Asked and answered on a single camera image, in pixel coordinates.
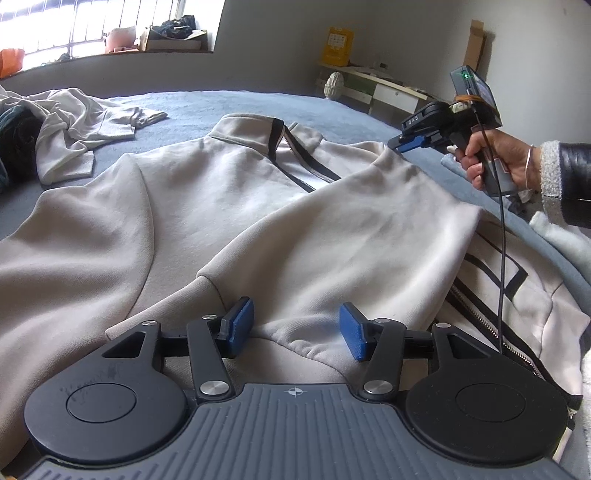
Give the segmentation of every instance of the orange bag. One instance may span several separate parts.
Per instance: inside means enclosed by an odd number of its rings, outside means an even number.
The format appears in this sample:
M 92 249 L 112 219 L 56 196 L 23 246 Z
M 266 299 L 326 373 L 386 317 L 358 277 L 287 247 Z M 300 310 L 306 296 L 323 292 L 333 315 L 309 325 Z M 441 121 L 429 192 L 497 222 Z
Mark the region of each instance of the orange bag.
M 5 48 L 0 50 L 0 79 L 8 77 L 22 69 L 25 51 L 21 48 Z

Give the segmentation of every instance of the desk drawer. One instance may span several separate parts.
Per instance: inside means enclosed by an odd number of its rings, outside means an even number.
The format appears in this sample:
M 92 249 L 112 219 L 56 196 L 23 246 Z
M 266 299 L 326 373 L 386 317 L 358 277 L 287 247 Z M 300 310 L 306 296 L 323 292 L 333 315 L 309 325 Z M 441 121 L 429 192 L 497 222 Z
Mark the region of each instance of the desk drawer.
M 375 86 L 374 99 L 396 108 L 400 108 L 408 113 L 414 113 L 418 105 L 418 98 L 415 96 L 394 88 L 386 87 L 381 83 L 378 83 Z

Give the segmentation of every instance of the gray wall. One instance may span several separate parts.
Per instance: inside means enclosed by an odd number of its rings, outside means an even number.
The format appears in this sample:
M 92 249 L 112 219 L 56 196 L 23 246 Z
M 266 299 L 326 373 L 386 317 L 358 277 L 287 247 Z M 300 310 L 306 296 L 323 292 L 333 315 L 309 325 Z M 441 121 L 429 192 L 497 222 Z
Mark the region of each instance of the gray wall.
M 372 10 L 361 0 L 226 0 L 213 54 L 88 57 L 21 72 L 0 85 L 22 95 L 70 86 L 100 97 L 167 90 L 311 93 L 329 27 L 356 31 L 355 58 Z
M 591 7 L 584 0 L 381 0 L 367 54 L 446 99 L 471 19 L 492 32 L 485 65 L 507 132 L 591 142 Z

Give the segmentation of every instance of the sweatshirt collar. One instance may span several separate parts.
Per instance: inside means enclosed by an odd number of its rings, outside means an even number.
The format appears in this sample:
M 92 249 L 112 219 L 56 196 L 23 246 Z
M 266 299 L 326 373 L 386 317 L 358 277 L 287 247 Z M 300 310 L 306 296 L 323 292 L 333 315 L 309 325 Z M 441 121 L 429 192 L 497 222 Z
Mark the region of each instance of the sweatshirt collar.
M 224 115 L 208 135 L 253 148 L 268 157 L 269 141 L 279 122 L 283 124 L 281 120 L 270 116 L 230 113 Z M 316 130 L 297 122 L 292 123 L 289 130 L 309 153 L 312 153 L 323 139 Z

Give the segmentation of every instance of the black stripe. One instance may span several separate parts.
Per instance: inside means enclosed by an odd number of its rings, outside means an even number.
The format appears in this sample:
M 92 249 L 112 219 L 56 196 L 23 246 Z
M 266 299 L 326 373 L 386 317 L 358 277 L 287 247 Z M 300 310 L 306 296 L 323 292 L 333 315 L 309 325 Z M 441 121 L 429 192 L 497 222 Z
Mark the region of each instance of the black stripe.
M 277 147 L 281 142 L 281 137 L 283 136 L 284 129 L 285 124 L 283 123 L 283 121 L 279 120 L 278 118 L 274 118 L 273 123 L 271 125 L 271 135 L 269 135 L 269 160 L 271 160 L 271 163 L 273 163 L 273 165 L 276 166 L 277 169 L 283 173 L 283 175 L 285 175 L 298 187 L 301 187 L 308 193 L 314 192 L 314 188 L 312 188 L 306 182 L 301 181 L 299 178 L 294 177 L 292 174 L 286 172 L 277 164 Z
M 466 254 L 464 260 L 466 260 L 468 263 L 471 263 L 476 268 L 480 268 L 486 274 L 486 276 L 488 276 L 488 278 L 490 278 L 493 281 L 497 288 L 501 288 L 501 281 L 499 280 L 499 278 L 490 268 L 488 268 L 488 266 L 482 260 L 476 258 L 472 254 Z
M 286 134 L 287 138 L 289 138 L 291 140 L 291 142 L 293 143 L 293 146 L 294 146 L 295 150 L 298 152 L 298 155 L 301 157 L 301 159 L 303 161 L 306 162 L 306 164 L 310 168 L 312 168 L 313 170 L 316 170 L 318 173 L 320 173 L 321 175 L 324 175 L 328 179 L 331 179 L 334 181 L 340 180 L 340 177 L 335 172 L 333 172 L 329 168 L 325 167 L 322 163 L 320 163 L 312 155 L 310 155 L 310 153 L 303 147 L 303 145 L 301 145 L 297 141 L 294 134 L 292 134 L 288 128 L 285 129 L 285 134 Z
M 479 299 L 472 291 L 458 278 L 454 280 L 453 283 L 458 290 L 460 290 L 473 304 L 474 306 L 480 310 L 480 312 L 493 324 L 497 325 L 499 322 L 499 317 L 494 313 L 481 299 Z M 540 373 L 544 377 L 544 379 L 549 382 L 550 384 L 554 385 L 565 398 L 567 404 L 570 408 L 574 408 L 578 410 L 581 406 L 581 402 L 583 401 L 582 395 L 571 395 L 566 390 L 564 390 L 552 375 L 548 373 L 544 364 L 540 361 L 538 357 L 536 357 L 533 350 L 530 346 L 525 343 L 512 329 L 509 327 L 505 322 L 503 322 L 503 336 L 510 341 L 513 345 L 515 345 L 519 350 L 525 353 L 530 359 L 535 363 L 535 366 L 540 370 Z
M 505 287 L 505 296 L 510 300 L 513 301 L 513 297 L 517 293 L 517 290 L 523 285 L 525 279 L 527 278 L 527 272 L 519 267 L 519 271 L 515 274 L 515 276 L 511 279 L 511 281 Z
M 495 273 L 490 268 L 488 268 L 488 266 L 482 260 L 480 260 L 479 258 L 476 258 L 472 254 L 466 254 L 466 256 L 464 257 L 464 260 L 466 260 L 468 263 L 471 263 L 476 268 L 479 268 L 480 270 L 482 270 L 486 274 L 486 276 L 493 281 L 493 283 L 497 286 L 497 288 L 501 288 L 500 279 L 495 275 Z M 511 281 L 507 284 L 507 286 L 505 287 L 505 297 L 507 297 L 510 301 L 513 301 L 513 298 L 515 297 L 517 290 L 519 290 L 519 288 L 523 285 L 523 282 L 525 282 L 525 280 L 527 279 L 527 276 L 528 276 L 527 272 L 521 267 L 521 265 L 519 265 L 515 261 L 514 261 L 514 263 L 517 266 L 518 271 L 513 276 Z

